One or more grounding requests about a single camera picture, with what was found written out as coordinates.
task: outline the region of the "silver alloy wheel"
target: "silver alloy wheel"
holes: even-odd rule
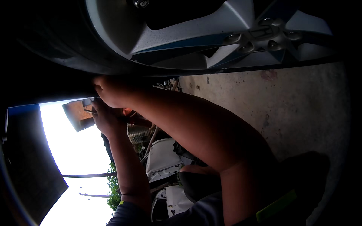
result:
[[[327,23],[285,0],[273,1],[256,19],[253,0],[228,0],[210,15],[160,30],[151,30],[125,0],[86,0],[86,6],[111,49],[152,67],[256,67],[336,53]]]

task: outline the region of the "hand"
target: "hand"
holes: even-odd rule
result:
[[[128,107],[126,100],[132,92],[129,85],[108,76],[96,77],[93,83],[98,95],[108,106],[113,108]]]
[[[117,118],[116,110],[118,109],[108,107],[100,99],[92,101],[92,106],[93,109],[97,111],[97,114],[93,114],[94,122],[108,140],[127,136],[126,123]]]

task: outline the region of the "person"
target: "person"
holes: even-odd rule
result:
[[[317,176],[305,176],[305,170],[300,172],[305,161],[293,160],[285,164],[293,170],[285,170],[264,138],[227,109],[193,95],[154,87],[135,87],[106,76],[95,78],[94,87],[102,100],[92,102],[97,111],[93,115],[94,121],[109,140],[122,194],[109,226],[256,225],[281,218],[288,219],[286,225],[291,225],[292,218],[302,219],[305,224],[324,192],[325,170],[312,167],[309,174]],[[207,167],[185,166],[180,177],[187,173],[216,176],[221,192],[198,196],[186,212],[151,223],[151,196],[144,167],[129,141],[126,123],[112,111],[112,108],[124,107],[132,108],[155,123],[207,164]],[[320,165],[320,157],[316,153],[312,155],[317,160],[309,165]],[[295,180],[286,183],[286,178]],[[192,186],[197,181],[194,177],[185,183]],[[319,186],[322,189],[316,189],[316,181],[322,181],[322,186]],[[303,189],[299,189],[298,184],[303,184]],[[317,194],[310,198],[315,190],[318,190]],[[299,206],[298,213],[286,214],[285,211],[290,209],[286,207],[293,205]],[[283,212],[289,217],[275,217]]]

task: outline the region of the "green foliage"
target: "green foliage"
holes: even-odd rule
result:
[[[109,166],[110,168],[108,169],[107,173],[116,172],[113,162],[111,162]],[[118,179],[116,176],[108,176],[107,180],[108,186],[111,190],[108,193],[110,195],[110,198],[107,199],[107,204],[115,211],[117,209],[117,206],[119,205],[119,202],[121,201],[121,195],[116,192],[116,190],[119,188]]]

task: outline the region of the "rusty metal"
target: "rusty metal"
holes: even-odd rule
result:
[[[147,142],[151,139],[155,129],[149,130],[147,127],[127,123],[127,135],[132,144]]]

